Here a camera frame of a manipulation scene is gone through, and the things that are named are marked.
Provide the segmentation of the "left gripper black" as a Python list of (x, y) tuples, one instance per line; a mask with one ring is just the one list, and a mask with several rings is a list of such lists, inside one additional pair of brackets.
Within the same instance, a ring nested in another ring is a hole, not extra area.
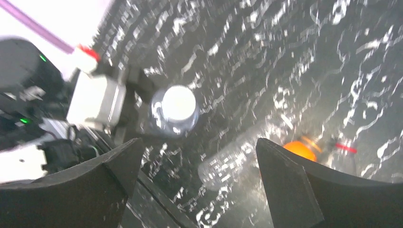
[(135, 107), (137, 101), (135, 94), (137, 93), (143, 100), (149, 101), (158, 87), (146, 76), (144, 69), (137, 64), (130, 64), (124, 69), (119, 69), (108, 63), (99, 63), (91, 72), (91, 77), (98, 76), (112, 78), (126, 87), (126, 96), (118, 124), (116, 126), (105, 126), (102, 130), (92, 128), (110, 135), (115, 143), (121, 144), (128, 138), (127, 134), (135, 130), (138, 120), (139, 114)]

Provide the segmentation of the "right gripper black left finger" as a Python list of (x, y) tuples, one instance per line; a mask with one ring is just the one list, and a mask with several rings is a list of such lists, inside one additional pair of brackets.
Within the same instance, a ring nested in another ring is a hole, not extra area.
[(31, 183), (0, 187), (3, 228), (116, 228), (132, 197), (144, 143), (115, 149)]

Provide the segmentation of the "white bottle cap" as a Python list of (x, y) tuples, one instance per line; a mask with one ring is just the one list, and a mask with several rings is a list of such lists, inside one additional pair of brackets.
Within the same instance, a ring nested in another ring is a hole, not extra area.
[(196, 99), (189, 88), (174, 85), (166, 90), (161, 105), (162, 115), (167, 121), (184, 121), (195, 112)]

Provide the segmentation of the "clear blue-tinted bottle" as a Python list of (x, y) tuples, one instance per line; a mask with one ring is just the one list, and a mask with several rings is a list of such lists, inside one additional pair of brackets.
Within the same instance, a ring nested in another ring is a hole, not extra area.
[(182, 137), (195, 127), (199, 115), (193, 91), (183, 85), (157, 91), (149, 103), (148, 121), (157, 135)]

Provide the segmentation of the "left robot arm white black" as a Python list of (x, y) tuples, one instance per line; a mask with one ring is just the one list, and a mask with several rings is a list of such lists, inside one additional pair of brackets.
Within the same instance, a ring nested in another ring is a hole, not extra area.
[(126, 140), (137, 98), (158, 90), (144, 70), (118, 70), (89, 47), (70, 55), (65, 80), (31, 42), (0, 41), (0, 182), (29, 183), (105, 153), (104, 139)]

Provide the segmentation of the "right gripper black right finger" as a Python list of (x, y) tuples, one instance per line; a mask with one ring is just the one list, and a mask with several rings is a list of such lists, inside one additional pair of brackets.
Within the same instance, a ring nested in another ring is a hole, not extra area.
[(403, 185), (359, 178), (260, 138), (262, 182), (276, 228), (400, 228)]

